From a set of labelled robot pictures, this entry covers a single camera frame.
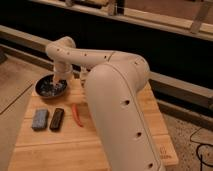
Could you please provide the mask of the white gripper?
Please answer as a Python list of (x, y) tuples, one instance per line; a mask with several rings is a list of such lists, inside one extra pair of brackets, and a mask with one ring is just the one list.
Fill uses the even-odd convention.
[(54, 68), (53, 81), (59, 82), (60, 80), (69, 80), (72, 77), (73, 69), (69, 67), (67, 70), (63, 68)]

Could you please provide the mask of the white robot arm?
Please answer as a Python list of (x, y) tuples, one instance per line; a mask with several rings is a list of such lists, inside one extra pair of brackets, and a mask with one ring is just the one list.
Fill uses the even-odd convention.
[(146, 60), (133, 53), (78, 49), (70, 37), (46, 46), (54, 79), (67, 79), (71, 66), (89, 70), (86, 101), (112, 171), (166, 171), (153, 142), (137, 93), (149, 79)]

